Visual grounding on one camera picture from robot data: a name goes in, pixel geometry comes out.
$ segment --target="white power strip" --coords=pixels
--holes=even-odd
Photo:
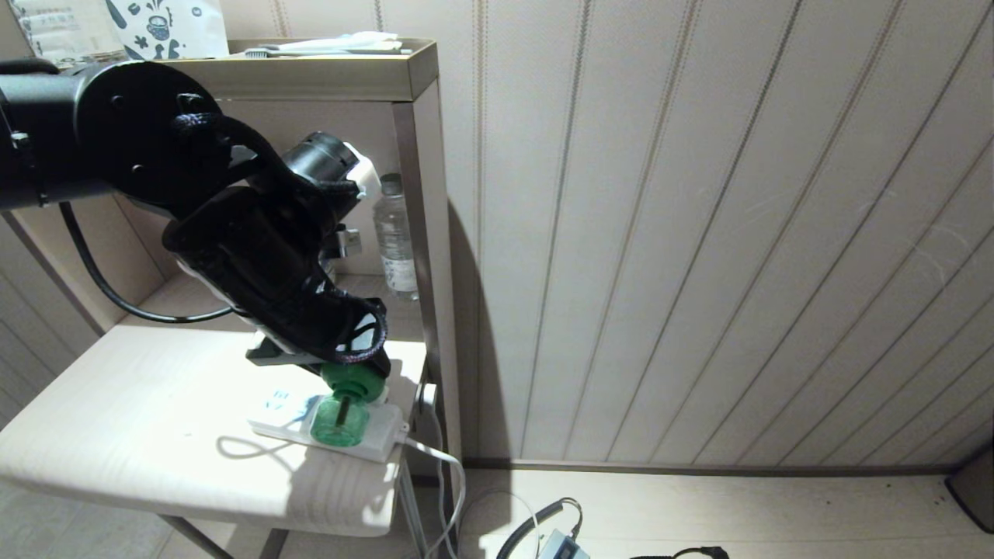
[[[367,406],[370,421],[362,443],[355,447],[331,447],[318,443],[311,438],[310,430],[317,415],[317,405],[326,395],[275,390],[249,414],[248,424],[253,431],[266,437],[320,447],[378,463],[387,461],[394,444],[402,441],[410,430],[401,409],[386,403],[385,389],[379,400]]]

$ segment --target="green plastic container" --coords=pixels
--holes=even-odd
[[[311,437],[331,447],[355,447],[370,421],[366,405],[383,394],[386,379],[361,363],[325,363],[321,378],[332,393],[318,404]]]

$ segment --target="shelf top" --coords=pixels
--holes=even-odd
[[[239,53],[258,45],[302,39],[228,41]],[[438,50],[431,39],[401,39],[403,55],[163,61],[187,74],[215,98],[229,100],[413,101],[438,77]]]

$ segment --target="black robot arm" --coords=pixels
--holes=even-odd
[[[249,359],[389,374],[382,303],[325,273],[357,245],[342,220],[368,160],[321,132],[279,155],[165,65],[39,70],[0,64],[0,210],[121,192],[169,217],[163,246],[265,334]]]

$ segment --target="water bottle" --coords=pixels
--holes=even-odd
[[[373,222],[376,224],[387,287],[397,298],[417,300],[414,249],[411,247],[408,205],[404,200],[401,175],[390,173],[380,177],[380,182],[383,198],[373,206]]]

